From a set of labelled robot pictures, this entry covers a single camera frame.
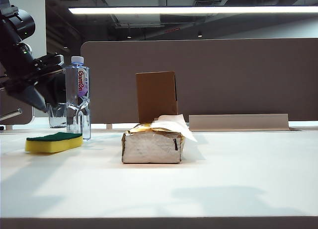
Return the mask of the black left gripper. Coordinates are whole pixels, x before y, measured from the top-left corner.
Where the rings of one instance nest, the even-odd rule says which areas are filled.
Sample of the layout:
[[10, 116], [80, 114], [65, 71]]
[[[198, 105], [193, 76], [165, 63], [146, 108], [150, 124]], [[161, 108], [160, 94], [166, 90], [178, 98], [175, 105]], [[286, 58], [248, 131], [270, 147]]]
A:
[[64, 60], [5, 60], [7, 94], [38, 110], [63, 102]]

